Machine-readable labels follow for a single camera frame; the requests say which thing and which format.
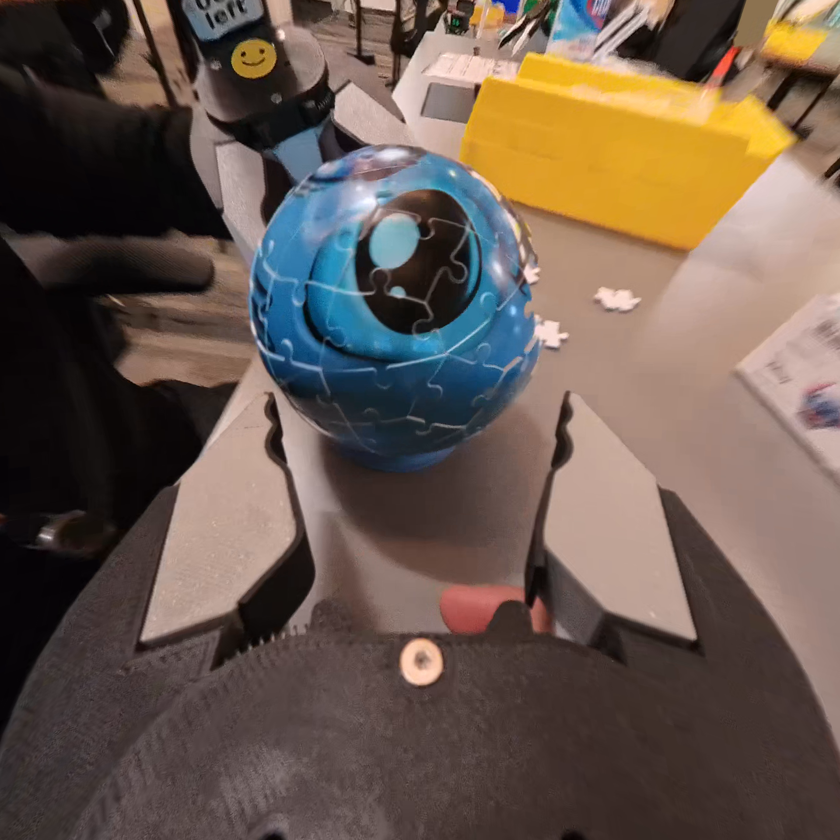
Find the person's right hand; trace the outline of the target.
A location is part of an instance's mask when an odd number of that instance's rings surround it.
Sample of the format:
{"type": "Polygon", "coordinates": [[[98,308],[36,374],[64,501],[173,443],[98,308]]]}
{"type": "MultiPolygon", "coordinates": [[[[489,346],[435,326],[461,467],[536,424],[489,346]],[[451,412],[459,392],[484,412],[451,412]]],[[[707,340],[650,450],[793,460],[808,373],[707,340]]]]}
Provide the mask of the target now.
{"type": "Polygon", "coordinates": [[[441,594],[439,611],[452,634],[516,639],[554,635],[548,609],[539,599],[529,602],[520,586],[453,585],[441,594]]]}

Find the puzzle box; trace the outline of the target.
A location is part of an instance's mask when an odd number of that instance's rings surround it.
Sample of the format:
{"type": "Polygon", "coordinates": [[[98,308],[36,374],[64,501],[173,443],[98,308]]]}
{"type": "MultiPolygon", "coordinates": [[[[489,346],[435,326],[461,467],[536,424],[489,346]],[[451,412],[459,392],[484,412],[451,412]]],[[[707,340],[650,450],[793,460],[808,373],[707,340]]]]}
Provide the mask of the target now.
{"type": "Polygon", "coordinates": [[[839,483],[839,294],[814,297],[735,369],[799,446],[839,483]]]}

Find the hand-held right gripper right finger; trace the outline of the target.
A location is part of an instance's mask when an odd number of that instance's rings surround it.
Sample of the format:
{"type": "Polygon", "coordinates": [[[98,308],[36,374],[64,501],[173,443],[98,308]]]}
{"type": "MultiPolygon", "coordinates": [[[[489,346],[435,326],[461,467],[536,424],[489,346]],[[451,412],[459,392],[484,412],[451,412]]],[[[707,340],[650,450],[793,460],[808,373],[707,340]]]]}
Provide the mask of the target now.
{"type": "Polygon", "coordinates": [[[560,406],[525,596],[544,606],[552,635],[581,646],[623,629],[677,647],[697,643],[660,486],[574,392],[560,406]]]}

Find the wipes canister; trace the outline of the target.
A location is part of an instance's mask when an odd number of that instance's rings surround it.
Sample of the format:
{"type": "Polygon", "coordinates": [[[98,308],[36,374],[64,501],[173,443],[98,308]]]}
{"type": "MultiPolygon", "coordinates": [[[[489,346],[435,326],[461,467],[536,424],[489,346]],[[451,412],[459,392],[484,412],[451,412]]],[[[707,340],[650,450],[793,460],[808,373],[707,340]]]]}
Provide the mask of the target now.
{"type": "Polygon", "coordinates": [[[590,60],[612,1],[559,1],[545,49],[567,60],[590,60]]]}

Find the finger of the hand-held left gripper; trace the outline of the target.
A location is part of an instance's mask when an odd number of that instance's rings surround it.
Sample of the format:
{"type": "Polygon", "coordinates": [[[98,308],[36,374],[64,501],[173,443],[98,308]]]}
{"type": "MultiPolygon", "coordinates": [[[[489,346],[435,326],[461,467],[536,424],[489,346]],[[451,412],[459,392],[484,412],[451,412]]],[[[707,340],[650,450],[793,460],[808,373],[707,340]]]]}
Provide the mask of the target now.
{"type": "Polygon", "coordinates": [[[331,85],[331,90],[332,131],[340,150],[408,145],[408,125],[389,94],[375,98],[352,80],[331,85]]]}
{"type": "Polygon", "coordinates": [[[252,264],[267,228],[266,158],[241,143],[215,146],[222,211],[226,226],[240,255],[252,264]]]}

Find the yellow plastic bin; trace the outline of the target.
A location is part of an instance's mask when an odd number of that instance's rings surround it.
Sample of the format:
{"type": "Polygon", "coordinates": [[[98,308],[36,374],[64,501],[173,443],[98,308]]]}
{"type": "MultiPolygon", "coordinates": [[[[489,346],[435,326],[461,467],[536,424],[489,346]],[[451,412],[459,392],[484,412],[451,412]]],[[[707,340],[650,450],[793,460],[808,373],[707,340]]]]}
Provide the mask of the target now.
{"type": "Polygon", "coordinates": [[[750,94],[529,54],[481,83],[459,158],[515,203],[691,250],[795,141],[750,94]]]}

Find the orange traffic cone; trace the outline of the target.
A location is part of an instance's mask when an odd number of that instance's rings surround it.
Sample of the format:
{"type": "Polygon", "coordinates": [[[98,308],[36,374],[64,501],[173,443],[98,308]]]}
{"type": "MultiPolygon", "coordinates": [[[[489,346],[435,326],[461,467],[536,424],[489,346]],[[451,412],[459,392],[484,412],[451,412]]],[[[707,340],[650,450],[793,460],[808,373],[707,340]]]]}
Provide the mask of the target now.
{"type": "Polygon", "coordinates": [[[703,82],[703,88],[706,91],[711,91],[721,88],[728,78],[736,58],[741,52],[741,47],[730,46],[726,52],[719,57],[717,64],[710,70],[707,78],[703,82]]]}

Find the white black device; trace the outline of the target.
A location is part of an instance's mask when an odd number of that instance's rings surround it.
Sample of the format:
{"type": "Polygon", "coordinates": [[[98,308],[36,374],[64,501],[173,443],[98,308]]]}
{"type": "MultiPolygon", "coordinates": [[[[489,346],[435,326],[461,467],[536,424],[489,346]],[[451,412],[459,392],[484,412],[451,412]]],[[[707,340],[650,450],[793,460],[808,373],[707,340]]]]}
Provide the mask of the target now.
{"type": "Polygon", "coordinates": [[[654,46],[662,25],[658,1],[624,2],[609,13],[597,36],[591,62],[604,64],[611,59],[644,60],[654,46]]]}
{"type": "Polygon", "coordinates": [[[543,21],[550,15],[554,5],[553,1],[532,2],[524,9],[513,26],[499,37],[497,48],[510,47],[512,56],[523,51],[530,39],[541,29],[543,21]]]}

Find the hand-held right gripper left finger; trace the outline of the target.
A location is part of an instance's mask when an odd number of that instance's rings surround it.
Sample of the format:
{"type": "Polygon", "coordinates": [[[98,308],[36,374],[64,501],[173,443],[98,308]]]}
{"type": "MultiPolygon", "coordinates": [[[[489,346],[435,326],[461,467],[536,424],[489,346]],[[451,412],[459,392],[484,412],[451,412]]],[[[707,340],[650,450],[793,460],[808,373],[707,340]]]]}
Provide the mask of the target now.
{"type": "Polygon", "coordinates": [[[176,488],[140,643],[280,634],[315,570],[275,397],[257,395],[176,488]]]}

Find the blue puzzle ball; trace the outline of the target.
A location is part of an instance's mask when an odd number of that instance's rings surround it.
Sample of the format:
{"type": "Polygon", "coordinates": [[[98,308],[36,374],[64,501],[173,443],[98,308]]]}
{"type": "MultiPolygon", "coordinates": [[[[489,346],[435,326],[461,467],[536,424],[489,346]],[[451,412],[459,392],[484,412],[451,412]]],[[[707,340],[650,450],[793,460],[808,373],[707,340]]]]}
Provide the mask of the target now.
{"type": "Polygon", "coordinates": [[[253,259],[249,319],[288,402],[329,441],[352,427],[492,424],[541,345],[528,226],[473,168],[368,146],[292,188],[253,259]]]}

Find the blue ball stand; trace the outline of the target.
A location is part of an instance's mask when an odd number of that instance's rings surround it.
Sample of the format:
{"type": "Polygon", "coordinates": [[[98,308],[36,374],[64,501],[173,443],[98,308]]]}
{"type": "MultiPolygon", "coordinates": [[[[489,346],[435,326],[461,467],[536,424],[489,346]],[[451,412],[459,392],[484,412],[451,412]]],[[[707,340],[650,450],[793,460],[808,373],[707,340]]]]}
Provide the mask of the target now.
{"type": "Polygon", "coordinates": [[[468,438],[461,427],[366,424],[333,436],[330,443],[342,457],[366,469],[412,473],[441,463],[468,438]]]}

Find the person's left forearm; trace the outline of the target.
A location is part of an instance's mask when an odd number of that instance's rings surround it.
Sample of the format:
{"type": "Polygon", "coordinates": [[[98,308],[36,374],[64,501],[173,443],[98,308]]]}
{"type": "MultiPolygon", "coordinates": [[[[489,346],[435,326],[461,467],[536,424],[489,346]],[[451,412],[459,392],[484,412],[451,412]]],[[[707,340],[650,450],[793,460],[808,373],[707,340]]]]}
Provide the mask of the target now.
{"type": "Polygon", "coordinates": [[[232,238],[193,163],[193,114],[1,74],[1,221],[20,234],[232,238]]]}

